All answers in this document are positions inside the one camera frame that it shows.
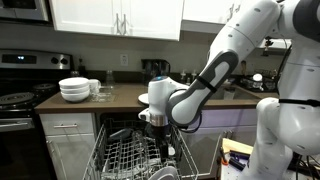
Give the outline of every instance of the dish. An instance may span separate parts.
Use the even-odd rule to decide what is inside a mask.
[[[159,169],[154,173],[149,180],[175,180],[178,178],[178,171],[172,166],[167,166]]]
[[[143,104],[149,105],[148,93],[141,94],[138,100]]]
[[[89,85],[85,86],[83,88],[78,88],[78,89],[63,89],[63,88],[60,88],[60,90],[64,94],[79,94],[79,93],[84,93],[84,92],[89,91]]]
[[[82,77],[67,78],[59,81],[60,88],[78,89],[88,85],[88,79]]]
[[[70,101],[70,102],[81,102],[84,99],[86,99],[89,96],[90,91],[86,91],[84,93],[79,93],[79,94],[64,94],[61,92],[61,95],[63,99]]]

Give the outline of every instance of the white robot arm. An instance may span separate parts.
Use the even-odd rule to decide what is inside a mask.
[[[276,27],[280,10],[275,1],[252,1],[249,7],[231,19],[212,43],[208,63],[198,78],[187,90],[170,96],[166,116],[179,126],[194,123],[205,102]]]
[[[149,108],[139,117],[160,132],[168,121],[177,126],[193,124],[205,102],[266,36],[292,39],[292,52],[279,83],[280,100],[266,98],[257,105],[257,140],[250,163],[238,178],[282,179],[293,151],[320,153],[319,6],[320,0],[281,4],[253,0],[220,31],[206,67],[190,87],[168,77],[149,83]]]

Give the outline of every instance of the stove knob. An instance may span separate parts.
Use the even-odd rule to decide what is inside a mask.
[[[52,64],[58,64],[58,62],[59,62],[59,60],[58,60],[57,58],[55,58],[55,57],[53,57],[53,58],[51,59],[51,63],[52,63]]]
[[[68,60],[66,60],[65,58],[62,58],[60,62],[64,65],[68,64]]]

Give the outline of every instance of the dishwasher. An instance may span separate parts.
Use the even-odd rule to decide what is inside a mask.
[[[145,133],[150,124],[138,119],[137,114],[133,118],[123,116],[101,114],[83,180],[197,179],[198,169],[177,128],[170,127],[166,136],[169,156],[162,158],[155,139]],[[124,129],[130,129],[130,135],[110,140],[110,135]]]

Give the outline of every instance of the oven door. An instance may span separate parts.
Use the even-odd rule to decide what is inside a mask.
[[[0,119],[0,179],[52,179],[45,150],[31,118]]]
[[[0,0],[0,17],[49,21],[45,0]]]

